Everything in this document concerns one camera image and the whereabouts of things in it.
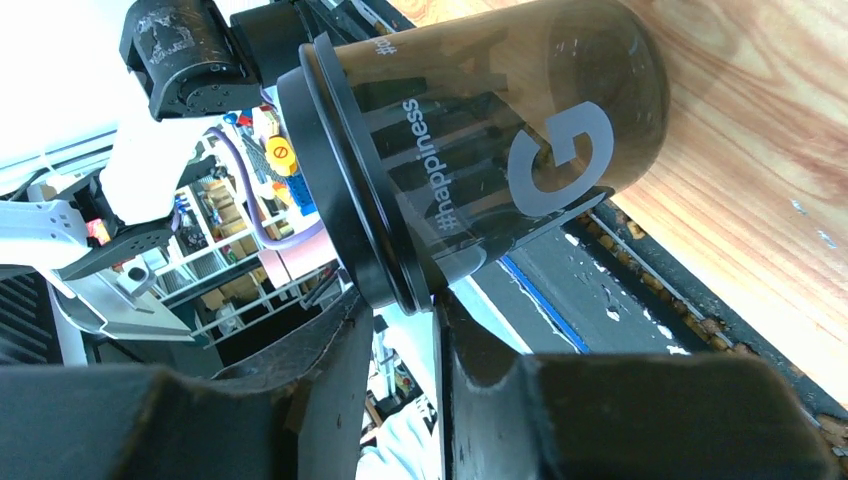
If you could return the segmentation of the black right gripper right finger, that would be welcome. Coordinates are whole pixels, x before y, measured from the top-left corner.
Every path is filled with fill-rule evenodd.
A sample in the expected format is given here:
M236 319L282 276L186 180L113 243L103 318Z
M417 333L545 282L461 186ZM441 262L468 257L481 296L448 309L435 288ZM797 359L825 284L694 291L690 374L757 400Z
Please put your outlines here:
M727 354L522 354L435 298L448 479L837 479L785 380Z

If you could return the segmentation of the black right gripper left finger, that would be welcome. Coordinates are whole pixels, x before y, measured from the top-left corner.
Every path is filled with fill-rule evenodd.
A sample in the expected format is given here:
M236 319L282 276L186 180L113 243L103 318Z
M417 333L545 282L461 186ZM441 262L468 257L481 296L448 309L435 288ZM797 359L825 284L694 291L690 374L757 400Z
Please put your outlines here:
M374 317L355 290L198 379L140 363L1 371L5 479L351 479Z

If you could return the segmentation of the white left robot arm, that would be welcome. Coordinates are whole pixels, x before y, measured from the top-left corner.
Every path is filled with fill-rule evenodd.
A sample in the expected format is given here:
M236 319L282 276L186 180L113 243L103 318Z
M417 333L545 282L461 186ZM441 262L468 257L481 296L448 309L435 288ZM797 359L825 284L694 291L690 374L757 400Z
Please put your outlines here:
M142 256L176 230L174 197L191 182L195 143L223 115L260 106L311 35L296 1L230 17L212 1L133 3L119 45L130 111L110 159L51 200L17 190L2 201L2 278L42 275L103 335L185 339L188 328L151 294Z

